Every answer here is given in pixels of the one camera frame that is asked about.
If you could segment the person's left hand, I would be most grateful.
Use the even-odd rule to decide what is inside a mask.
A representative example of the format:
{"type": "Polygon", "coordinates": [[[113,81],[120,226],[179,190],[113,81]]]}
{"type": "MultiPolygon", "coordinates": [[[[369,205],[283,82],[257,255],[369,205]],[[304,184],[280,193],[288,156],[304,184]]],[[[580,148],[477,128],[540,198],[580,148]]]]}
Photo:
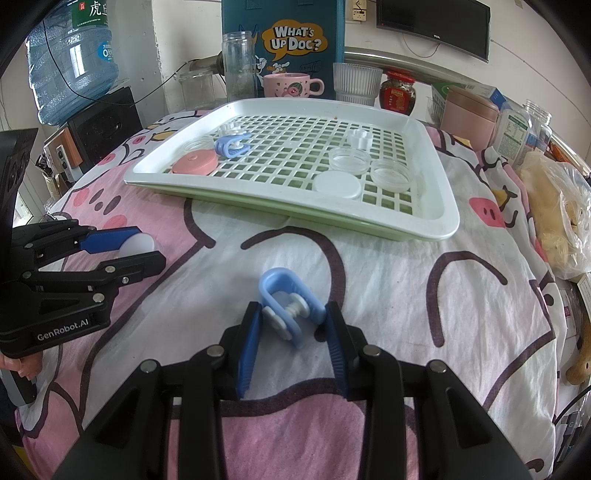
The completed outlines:
{"type": "Polygon", "coordinates": [[[12,359],[0,354],[0,368],[16,372],[21,378],[32,380],[42,370],[42,353],[35,353],[21,359],[12,359]]]}

